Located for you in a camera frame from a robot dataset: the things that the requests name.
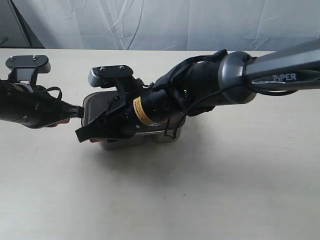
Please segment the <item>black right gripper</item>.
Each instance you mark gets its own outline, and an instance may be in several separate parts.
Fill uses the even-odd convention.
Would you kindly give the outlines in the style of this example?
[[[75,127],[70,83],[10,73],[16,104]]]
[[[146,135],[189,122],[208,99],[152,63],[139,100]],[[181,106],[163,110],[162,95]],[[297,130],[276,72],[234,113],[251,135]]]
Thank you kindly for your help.
[[[102,144],[164,130],[167,120],[180,114],[178,104],[163,89],[143,89],[126,96],[117,91],[100,91],[88,95],[83,107],[81,128],[75,132],[79,142]]]

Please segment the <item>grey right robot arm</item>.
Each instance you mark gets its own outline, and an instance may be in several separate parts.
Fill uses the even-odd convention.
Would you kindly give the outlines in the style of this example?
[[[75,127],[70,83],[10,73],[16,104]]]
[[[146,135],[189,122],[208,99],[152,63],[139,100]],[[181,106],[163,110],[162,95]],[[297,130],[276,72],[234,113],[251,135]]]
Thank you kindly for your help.
[[[76,130],[80,142],[131,139],[156,131],[171,140],[186,117],[210,112],[217,106],[242,105],[257,94],[286,96],[320,87],[320,42],[313,40],[254,57],[223,49],[187,58],[156,82],[145,84],[127,65],[90,70],[89,84],[102,92],[83,102],[92,119],[83,118]]]

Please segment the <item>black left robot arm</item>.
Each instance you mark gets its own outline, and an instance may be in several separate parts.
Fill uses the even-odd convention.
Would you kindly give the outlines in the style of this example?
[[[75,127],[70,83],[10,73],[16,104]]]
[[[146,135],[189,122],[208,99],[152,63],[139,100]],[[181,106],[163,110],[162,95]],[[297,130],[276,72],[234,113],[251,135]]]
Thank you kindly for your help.
[[[30,129],[51,127],[84,117],[84,108],[62,100],[57,86],[45,88],[25,83],[0,81],[0,119]]]

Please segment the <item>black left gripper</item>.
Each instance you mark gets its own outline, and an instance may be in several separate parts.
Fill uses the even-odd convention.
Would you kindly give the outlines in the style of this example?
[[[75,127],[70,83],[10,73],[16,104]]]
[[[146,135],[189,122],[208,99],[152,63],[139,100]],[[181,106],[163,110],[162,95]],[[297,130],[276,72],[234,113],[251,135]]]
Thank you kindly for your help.
[[[62,100],[59,87],[31,88],[25,83],[0,83],[0,119],[30,129],[54,128],[84,117],[84,108]]]

